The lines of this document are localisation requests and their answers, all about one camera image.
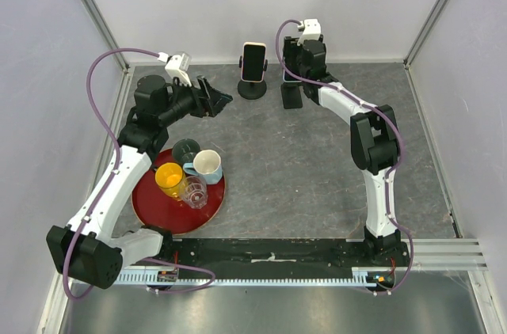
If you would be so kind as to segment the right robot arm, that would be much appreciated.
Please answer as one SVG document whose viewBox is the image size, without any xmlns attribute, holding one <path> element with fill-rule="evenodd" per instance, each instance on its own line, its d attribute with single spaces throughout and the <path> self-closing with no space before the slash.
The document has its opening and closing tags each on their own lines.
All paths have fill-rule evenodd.
<svg viewBox="0 0 507 334">
<path fill-rule="evenodd" d="M 394 176 L 401 144 L 393 108 L 368 104 L 354 96 L 327 70 L 322 34 L 303 43 L 286 36 L 282 59 L 286 80 L 296 80 L 308 99 L 349 125 L 351 156 L 364 176 L 367 200 L 360 255 L 375 266 L 408 265 L 409 249 L 394 224 Z"/>
</svg>

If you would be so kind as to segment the phone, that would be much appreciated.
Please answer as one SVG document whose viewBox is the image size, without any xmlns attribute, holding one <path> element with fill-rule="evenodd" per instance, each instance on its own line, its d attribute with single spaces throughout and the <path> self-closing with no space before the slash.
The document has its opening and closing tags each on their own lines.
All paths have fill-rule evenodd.
<svg viewBox="0 0 507 334">
<path fill-rule="evenodd" d="M 241 80 L 262 82 L 266 65 L 266 45 L 258 42 L 245 42 L 241 56 Z"/>
<path fill-rule="evenodd" d="M 284 68 L 284 71 L 283 71 L 283 82 L 285 82 L 285 83 L 298 83 L 299 79 L 293 75 L 293 72 L 291 70 Z"/>
</svg>

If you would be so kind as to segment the black folding phone stand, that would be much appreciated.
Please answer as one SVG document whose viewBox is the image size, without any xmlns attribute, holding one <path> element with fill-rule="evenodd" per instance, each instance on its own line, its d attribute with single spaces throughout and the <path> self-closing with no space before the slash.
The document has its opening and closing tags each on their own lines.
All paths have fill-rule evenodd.
<svg viewBox="0 0 507 334">
<path fill-rule="evenodd" d="M 284 109 L 298 109 L 303 107 L 299 82 L 283 82 L 280 91 Z"/>
</svg>

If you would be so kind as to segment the black round-base phone stand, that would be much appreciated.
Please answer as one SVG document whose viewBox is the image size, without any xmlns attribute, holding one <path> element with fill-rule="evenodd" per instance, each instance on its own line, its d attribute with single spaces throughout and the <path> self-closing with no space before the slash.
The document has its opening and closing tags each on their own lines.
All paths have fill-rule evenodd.
<svg viewBox="0 0 507 334">
<path fill-rule="evenodd" d="M 237 91 L 239 96 L 244 99 L 257 100 L 265 95 L 267 84 L 264 79 L 260 82 L 247 82 L 240 79 L 237 84 Z"/>
</svg>

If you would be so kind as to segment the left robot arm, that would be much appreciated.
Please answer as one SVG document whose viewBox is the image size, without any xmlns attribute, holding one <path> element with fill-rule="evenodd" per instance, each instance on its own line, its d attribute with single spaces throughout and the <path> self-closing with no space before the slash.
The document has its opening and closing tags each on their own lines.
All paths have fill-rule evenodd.
<svg viewBox="0 0 507 334">
<path fill-rule="evenodd" d="M 46 236 L 69 298 L 74 296 L 71 280 L 107 289 L 125 267 L 146 258 L 157 265 L 173 259 L 168 231 L 143 226 L 114 238 L 116 221 L 135 186 L 152 170 L 169 138 L 169 126 L 185 116 L 215 117 L 233 100 L 202 76 L 196 85 L 186 86 L 158 75 L 139 79 L 134 98 L 126 124 L 112 138 L 114 153 L 101 179 L 75 216 L 65 226 L 53 226 Z"/>
</svg>

